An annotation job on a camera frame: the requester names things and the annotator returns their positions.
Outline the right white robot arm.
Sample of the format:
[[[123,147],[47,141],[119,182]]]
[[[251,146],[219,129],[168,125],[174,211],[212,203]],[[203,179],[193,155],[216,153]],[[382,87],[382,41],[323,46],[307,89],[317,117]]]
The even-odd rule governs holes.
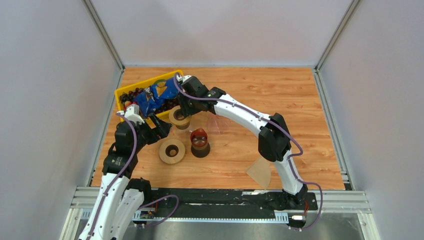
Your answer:
[[[292,144],[295,141],[281,114],[269,115],[256,111],[220,88],[208,89],[192,75],[176,73],[173,83],[178,90],[177,99],[184,117],[210,112],[248,129],[258,139],[260,155],[274,164],[282,182],[282,191],[286,194],[286,204],[298,209],[305,203],[308,187],[293,163]]]

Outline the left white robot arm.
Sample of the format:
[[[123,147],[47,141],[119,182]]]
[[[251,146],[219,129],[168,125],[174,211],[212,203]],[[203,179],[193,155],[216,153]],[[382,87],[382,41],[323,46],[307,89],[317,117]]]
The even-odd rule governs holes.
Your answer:
[[[139,207],[153,201],[151,184],[132,178],[137,154],[146,145],[166,138],[172,124],[151,114],[150,127],[135,113],[117,112],[123,121],[116,125],[114,143],[103,161],[101,184],[89,219],[78,236],[80,240],[121,240]]]

